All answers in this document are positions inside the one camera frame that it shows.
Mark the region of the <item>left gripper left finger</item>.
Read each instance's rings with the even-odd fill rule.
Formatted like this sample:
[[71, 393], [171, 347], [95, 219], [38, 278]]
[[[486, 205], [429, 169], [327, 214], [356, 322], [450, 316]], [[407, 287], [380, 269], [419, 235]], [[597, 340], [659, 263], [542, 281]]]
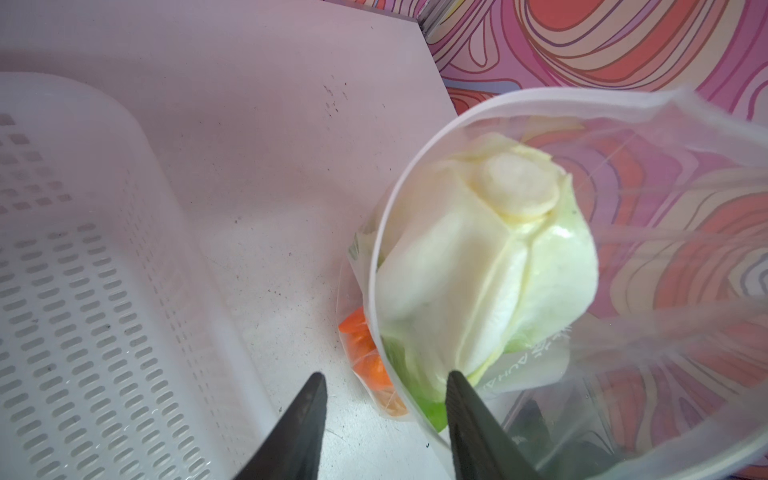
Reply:
[[327, 384], [313, 373], [236, 480], [316, 480], [327, 418]]

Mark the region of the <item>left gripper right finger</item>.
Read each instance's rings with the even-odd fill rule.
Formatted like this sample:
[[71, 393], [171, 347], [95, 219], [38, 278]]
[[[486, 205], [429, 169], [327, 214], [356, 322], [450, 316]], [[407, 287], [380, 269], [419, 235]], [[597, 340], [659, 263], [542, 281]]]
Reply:
[[459, 371], [448, 376], [445, 405], [457, 479], [542, 479]]

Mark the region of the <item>orange toy carrot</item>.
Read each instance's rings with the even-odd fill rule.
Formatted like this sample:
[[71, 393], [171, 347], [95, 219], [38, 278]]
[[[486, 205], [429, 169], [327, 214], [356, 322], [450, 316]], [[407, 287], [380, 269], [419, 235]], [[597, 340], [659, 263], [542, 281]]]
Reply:
[[372, 391], [393, 387], [385, 369], [362, 307], [352, 312], [339, 326], [348, 360], [353, 371]]

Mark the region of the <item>green toy lettuce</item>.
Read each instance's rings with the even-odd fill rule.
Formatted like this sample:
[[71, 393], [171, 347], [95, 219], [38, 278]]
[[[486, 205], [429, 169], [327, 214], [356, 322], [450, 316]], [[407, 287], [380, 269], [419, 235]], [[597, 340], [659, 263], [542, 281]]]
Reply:
[[380, 244], [376, 319], [401, 383], [443, 430], [451, 372], [477, 385], [504, 354], [562, 332], [598, 279], [572, 176], [492, 133], [418, 164], [400, 188]]

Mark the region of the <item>white plastic perforated basket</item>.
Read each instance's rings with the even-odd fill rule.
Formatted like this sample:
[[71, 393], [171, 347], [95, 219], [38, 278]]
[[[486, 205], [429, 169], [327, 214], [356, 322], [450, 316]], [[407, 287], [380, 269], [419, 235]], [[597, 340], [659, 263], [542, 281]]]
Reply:
[[1, 77], [1, 475], [231, 479], [276, 421], [133, 116]]

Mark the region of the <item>clear zip top bag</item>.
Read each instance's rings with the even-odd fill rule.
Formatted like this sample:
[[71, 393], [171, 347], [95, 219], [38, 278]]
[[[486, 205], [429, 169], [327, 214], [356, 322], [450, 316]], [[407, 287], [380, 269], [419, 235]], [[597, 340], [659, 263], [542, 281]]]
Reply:
[[767, 130], [698, 95], [538, 88], [436, 134], [355, 232], [343, 295], [364, 309], [393, 387], [456, 478], [384, 350], [375, 272], [392, 205], [420, 163], [497, 133], [573, 178], [598, 289], [562, 332], [506, 353], [470, 385], [542, 479], [722, 479], [767, 462]]

